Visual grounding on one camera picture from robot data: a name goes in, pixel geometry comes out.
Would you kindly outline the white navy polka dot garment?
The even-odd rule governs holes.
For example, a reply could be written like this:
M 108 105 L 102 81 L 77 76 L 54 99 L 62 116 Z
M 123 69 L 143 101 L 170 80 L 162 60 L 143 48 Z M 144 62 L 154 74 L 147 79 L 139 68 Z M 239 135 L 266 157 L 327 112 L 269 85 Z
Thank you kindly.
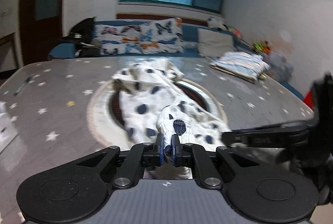
M 166 58 L 142 61 L 113 75 L 130 141 L 155 142 L 162 134 L 168 147 L 176 134 L 181 143 L 199 144 L 207 151 L 223 146 L 221 136 L 229 126 L 177 87 L 181 78 L 183 73 Z

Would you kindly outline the folded blue striped blanket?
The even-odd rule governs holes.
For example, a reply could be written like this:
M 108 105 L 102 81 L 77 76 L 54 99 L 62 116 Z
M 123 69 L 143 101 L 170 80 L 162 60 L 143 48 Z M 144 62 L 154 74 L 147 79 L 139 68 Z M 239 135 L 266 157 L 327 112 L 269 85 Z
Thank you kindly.
M 255 84 L 259 76 L 270 69 L 261 55 L 251 55 L 241 51 L 226 52 L 214 59 L 210 67 Z

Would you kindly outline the colourful toys pile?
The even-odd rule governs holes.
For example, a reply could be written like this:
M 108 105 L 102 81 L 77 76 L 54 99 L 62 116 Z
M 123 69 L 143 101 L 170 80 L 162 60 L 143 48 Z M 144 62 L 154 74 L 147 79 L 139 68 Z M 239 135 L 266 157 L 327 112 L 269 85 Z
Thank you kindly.
M 260 40 L 252 43 L 251 50 L 257 54 L 263 53 L 269 55 L 271 53 L 271 46 L 268 41 Z

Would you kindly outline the grey cushion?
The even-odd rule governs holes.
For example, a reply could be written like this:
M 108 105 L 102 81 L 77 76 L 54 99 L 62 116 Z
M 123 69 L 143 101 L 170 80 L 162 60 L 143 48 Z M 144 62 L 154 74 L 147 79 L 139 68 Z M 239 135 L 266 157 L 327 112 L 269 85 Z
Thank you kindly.
M 202 57 L 219 58 L 234 50 L 234 39 L 231 35 L 198 29 L 198 52 Z

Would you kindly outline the butterfly print pillow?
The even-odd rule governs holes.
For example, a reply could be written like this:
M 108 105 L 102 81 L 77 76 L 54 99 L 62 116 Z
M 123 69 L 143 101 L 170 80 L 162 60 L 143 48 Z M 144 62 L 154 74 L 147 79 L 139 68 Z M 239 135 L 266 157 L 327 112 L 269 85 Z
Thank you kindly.
M 143 24 L 95 25 L 95 39 L 103 55 L 183 53 L 181 18 L 169 18 Z

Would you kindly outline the grey star tablecloth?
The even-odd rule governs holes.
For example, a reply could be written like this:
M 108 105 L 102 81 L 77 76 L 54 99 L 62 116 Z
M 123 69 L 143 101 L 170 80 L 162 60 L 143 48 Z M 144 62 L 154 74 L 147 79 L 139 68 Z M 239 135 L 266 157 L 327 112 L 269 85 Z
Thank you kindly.
M 86 110 L 97 89 L 140 57 L 68 59 L 25 66 L 1 87 L 17 137 L 1 153 L 1 223 L 22 223 L 16 191 L 23 180 L 103 148 L 87 127 Z M 254 128 L 313 115 L 271 78 L 251 84 L 214 70 L 205 58 L 172 58 L 185 78 L 221 104 L 231 129 Z M 13 93 L 28 77 L 33 80 Z

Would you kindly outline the plush toys on sofa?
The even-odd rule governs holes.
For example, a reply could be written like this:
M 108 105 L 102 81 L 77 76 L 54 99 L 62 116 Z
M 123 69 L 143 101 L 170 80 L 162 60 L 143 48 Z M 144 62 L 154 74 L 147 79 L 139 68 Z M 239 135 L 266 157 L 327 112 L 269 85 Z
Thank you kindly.
M 207 19 L 207 25 L 209 28 L 212 28 L 215 30 L 231 32 L 234 36 L 236 36 L 239 39 L 241 39 L 243 37 L 238 29 L 224 24 L 223 19 L 218 19 L 218 18 L 215 18 L 214 16 L 210 16 Z

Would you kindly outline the black bag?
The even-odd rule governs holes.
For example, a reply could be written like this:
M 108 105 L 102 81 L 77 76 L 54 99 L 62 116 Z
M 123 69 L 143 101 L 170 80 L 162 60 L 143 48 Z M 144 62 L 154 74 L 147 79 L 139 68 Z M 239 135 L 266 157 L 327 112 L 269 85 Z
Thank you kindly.
M 95 17 L 86 18 L 73 26 L 63 40 L 76 45 L 91 46 L 94 27 Z

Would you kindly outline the pen on table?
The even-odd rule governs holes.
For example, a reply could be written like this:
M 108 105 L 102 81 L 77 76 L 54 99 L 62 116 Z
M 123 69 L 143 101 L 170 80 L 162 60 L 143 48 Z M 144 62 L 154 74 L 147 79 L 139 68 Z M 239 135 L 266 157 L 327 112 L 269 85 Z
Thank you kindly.
M 18 89 L 13 93 L 13 96 L 17 96 L 20 92 L 33 80 L 33 76 L 28 76 L 23 83 L 18 87 Z

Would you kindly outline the dark wooden door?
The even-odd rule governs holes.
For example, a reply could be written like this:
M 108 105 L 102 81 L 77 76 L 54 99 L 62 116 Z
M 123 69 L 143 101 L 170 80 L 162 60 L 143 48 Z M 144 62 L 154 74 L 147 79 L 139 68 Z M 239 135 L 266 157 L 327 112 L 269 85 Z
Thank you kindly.
M 19 0 L 19 29 L 24 65 L 48 59 L 62 38 L 63 0 Z

